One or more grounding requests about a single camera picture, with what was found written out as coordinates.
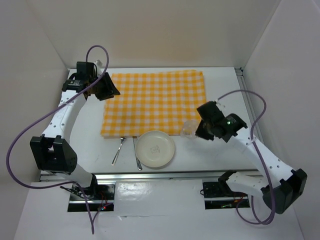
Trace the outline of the clear plastic cup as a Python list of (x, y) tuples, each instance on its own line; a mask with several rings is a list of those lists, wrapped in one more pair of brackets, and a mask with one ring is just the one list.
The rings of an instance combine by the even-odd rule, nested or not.
[(198, 128), (198, 122), (196, 120), (187, 120), (183, 123), (183, 126), (180, 131), (180, 136), (184, 138), (188, 138), (190, 140), (195, 139), (196, 130)]

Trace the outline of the cream round plate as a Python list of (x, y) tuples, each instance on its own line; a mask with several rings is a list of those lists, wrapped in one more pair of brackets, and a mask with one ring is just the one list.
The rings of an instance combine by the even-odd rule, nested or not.
[(163, 168), (174, 157), (175, 143), (167, 133), (152, 130), (137, 138), (136, 151), (143, 165), (153, 169)]

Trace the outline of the yellow white checkered cloth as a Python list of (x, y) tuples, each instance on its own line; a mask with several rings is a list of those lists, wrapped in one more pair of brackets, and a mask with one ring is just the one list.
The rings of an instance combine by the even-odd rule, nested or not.
[(100, 134), (105, 138), (141, 136), (149, 131), (179, 135), (184, 122), (201, 120), (206, 102), (202, 71), (114, 73), (120, 95), (104, 104)]

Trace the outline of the silver fork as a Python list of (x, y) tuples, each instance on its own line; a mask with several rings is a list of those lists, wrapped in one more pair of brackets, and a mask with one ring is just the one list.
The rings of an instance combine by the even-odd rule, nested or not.
[(119, 157), (119, 154), (120, 154), (120, 151), (121, 151), (121, 148), (122, 148), (123, 143), (125, 142), (125, 140), (126, 140), (126, 137), (124, 137), (124, 136), (122, 136), (120, 138), (120, 145), (119, 145), (118, 150), (117, 150), (117, 152), (116, 152), (116, 154), (115, 154), (115, 156), (114, 156), (114, 158), (112, 160), (112, 163), (111, 163), (112, 166), (114, 166), (116, 164), (116, 162), (118, 160), (118, 157)]

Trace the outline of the silver table knife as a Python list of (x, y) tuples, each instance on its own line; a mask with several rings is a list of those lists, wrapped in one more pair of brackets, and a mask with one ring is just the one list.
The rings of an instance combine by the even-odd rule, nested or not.
[(135, 160), (136, 160), (137, 169), (139, 171), (142, 171), (143, 168), (142, 168), (140, 160), (137, 157), (137, 149), (136, 149), (136, 144), (137, 144), (137, 141), (138, 141), (138, 137), (137, 136), (133, 136), (132, 137), (132, 141), (133, 141), (133, 147), (134, 147), (134, 154), (135, 154)]

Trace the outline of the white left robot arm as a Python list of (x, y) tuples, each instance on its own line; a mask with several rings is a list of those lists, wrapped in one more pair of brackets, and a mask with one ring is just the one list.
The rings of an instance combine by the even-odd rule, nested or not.
[(60, 109), (41, 136), (30, 140), (38, 169), (78, 183), (81, 194), (88, 200), (97, 197), (101, 188), (96, 176), (78, 164), (78, 156), (70, 146), (70, 136), (79, 112), (90, 95), (103, 101), (120, 94), (109, 73), (103, 73), (101, 68), (100, 60), (77, 62), (75, 73), (62, 85)]

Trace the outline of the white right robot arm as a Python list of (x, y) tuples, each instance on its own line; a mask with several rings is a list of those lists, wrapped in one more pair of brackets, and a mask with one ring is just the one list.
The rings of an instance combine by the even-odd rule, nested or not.
[(261, 197), (276, 214), (283, 214), (302, 195), (307, 173), (281, 161), (251, 135), (247, 124), (238, 115), (231, 113), (225, 116), (215, 101), (201, 105), (197, 112), (201, 118), (195, 132), (197, 137), (211, 141), (222, 139), (228, 147), (247, 158), (262, 175), (257, 178), (228, 170), (218, 179), (220, 194), (230, 196), (233, 192), (239, 192)]

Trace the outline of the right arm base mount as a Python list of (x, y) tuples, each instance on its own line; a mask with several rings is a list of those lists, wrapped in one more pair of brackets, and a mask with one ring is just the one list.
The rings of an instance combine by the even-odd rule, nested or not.
[(239, 208), (250, 207), (247, 194), (227, 190), (217, 180), (203, 180), (199, 193), (204, 198), (206, 210), (235, 209), (237, 206)]

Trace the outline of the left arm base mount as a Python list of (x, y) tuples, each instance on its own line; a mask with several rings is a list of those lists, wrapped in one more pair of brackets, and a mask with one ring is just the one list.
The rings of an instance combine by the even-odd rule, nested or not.
[[(71, 187), (60, 186), (61, 189), (69, 192), (67, 211), (69, 213), (86, 212), (86, 202), (84, 195), (76, 185)], [(95, 195), (87, 195), (87, 202), (91, 212), (113, 212), (115, 199), (115, 183), (99, 184), (98, 192)]]

